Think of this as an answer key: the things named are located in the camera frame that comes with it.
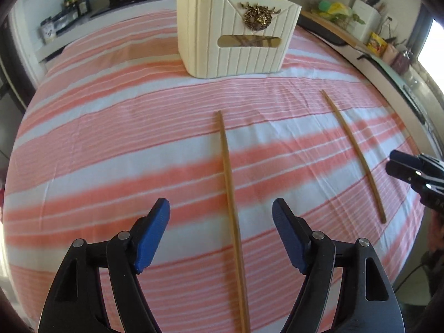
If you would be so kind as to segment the mint green mat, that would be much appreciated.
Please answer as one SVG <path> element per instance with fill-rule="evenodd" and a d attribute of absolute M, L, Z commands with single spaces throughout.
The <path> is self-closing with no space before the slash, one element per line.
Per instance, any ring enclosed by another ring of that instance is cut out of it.
<path fill-rule="evenodd" d="M 406 104 L 410 107 L 422 125 L 430 123 L 425 108 L 417 100 L 407 83 L 401 78 L 401 76 L 399 76 L 399 74 L 396 73 L 396 71 L 394 71 L 380 58 L 367 53 L 361 55 L 359 59 L 368 60 L 390 82 L 392 87 L 396 89 L 396 91 L 404 99 Z"/>

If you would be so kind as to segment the purple soap bottle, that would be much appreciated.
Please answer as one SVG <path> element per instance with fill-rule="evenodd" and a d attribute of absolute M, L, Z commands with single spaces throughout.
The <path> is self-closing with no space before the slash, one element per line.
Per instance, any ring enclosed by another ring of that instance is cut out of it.
<path fill-rule="evenodd" d="M 399 76 L 402 76 L 408 71 L 412 57 L 413 54 L 410 50 L 399 52 L 390 66 Z"/>

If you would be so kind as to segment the pink cup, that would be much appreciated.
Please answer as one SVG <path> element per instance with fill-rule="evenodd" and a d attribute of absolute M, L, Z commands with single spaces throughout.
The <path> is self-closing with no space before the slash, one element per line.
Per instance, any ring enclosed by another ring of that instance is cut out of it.
<path fill-rule="evenodd" d="M 385 48 L 384 53 L 382 54 L 382 61 L 385 62 L 387 65 L 391 65 L 398 54 L 398 49 L 393 46 L 393 44 L 388 44 Z"/>

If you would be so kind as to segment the pink striped tablecloth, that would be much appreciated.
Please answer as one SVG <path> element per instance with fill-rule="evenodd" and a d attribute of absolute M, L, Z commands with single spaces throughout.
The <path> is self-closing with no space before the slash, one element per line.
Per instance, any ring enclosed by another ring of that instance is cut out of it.
<path fill-rule="evenodd" d="M 219 110 L 253 332 L 279 331 L 303 282 L 273 223 L 276 198 L 332 239 L 369 239 L 388 278 L 397 277 L 423 209 L 385 172 L 390 151 L 416 146 L 382 94 L 303 29 L 276 74 L 195 79 L 178 55 L 176 13 L 155 11 L 67 47 L 21 123 L 4 238 L 33 323 L 74 239 L 106 241 L 164 197 L 170 221 L 139 276 L 158 324 L 239 331 Z"/>

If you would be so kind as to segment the yellow snack packet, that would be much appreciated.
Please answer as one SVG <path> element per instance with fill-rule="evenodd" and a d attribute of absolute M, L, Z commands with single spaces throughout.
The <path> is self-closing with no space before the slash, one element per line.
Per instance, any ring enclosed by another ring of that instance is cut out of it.
<path fill-rule="evenodd" d="M 369 40 L 367 42 L 367 48 L 377 57 L 382 57 L 386 51 L 388 43 L 386 40 L 381 38 L 375 32 L 370 33 Z"/>

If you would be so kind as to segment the white knife block box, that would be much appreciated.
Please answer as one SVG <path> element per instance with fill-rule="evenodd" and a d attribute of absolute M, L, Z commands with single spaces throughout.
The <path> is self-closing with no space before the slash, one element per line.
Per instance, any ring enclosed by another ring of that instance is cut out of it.
<path fill-rule="evenodd" d="M 357 40 L 366 44 L 370 39 L 371 33 L 376 32 L 382 17 L 374 7 L 369 6 L 361 0 L 355 0 L 352 10 L 358 15 L 360 20 L 364 21 L 364 24 L 351 21 L 349 24 L 349 32 Z"/>

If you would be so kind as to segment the wooden cutting board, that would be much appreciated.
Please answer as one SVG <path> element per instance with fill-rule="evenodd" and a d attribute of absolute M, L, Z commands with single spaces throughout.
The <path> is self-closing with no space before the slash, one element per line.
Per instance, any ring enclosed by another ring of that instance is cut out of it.
<path fill-rule="evenodd" d="M 310 12 L 302 11 L 299 15 L 297 25 L 335 46 L 344 47 L 349 45 L 356 50 L 365 53 L 370 52 L 365 44 L 357 40 L 343 28 Z"/>

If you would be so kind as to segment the yellow green plastic bag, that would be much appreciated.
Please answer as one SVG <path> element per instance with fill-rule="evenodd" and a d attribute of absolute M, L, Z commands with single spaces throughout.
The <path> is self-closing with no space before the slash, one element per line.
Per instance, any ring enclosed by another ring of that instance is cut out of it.
<path fill-rule="evenodd" d="M 362 20 L 349 6 L 341 2 L 331 2 L 328 0 L 319 0 L 312 13 L 328 20 L 343 29 L 347 29 L 349 25 L 356 22 L 358 25 L 365 25 Z"/>

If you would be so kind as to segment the white spice jar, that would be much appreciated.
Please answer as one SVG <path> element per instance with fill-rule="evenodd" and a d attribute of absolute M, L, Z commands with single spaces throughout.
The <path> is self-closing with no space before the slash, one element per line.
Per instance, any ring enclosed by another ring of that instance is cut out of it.
<path fill-rule="evenodd" d="M 56 28 L 51 17 L 41 22 L 40 32 L 45 44 L 51 43 L 56 39 Z"/>

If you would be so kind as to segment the white ribbed utensil holder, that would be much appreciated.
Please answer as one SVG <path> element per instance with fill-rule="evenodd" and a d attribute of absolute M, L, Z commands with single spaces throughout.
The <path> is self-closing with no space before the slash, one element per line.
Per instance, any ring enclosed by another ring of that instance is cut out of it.
<path fill-rule="evenodd" d="M 210 79 L 281 69 L 301 13 L 288 0 L 176 0 L 187 72 Z"/>

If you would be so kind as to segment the condiment bottles group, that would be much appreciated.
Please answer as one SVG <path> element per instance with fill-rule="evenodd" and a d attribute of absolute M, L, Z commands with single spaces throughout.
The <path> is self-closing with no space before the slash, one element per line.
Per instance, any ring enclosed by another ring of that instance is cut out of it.
<path fill-rule="evenodd" d="M 92 10 L 90 0 L 63 0 L 63 9 L 76 11 L 77 17 L 83 17 Z"/>

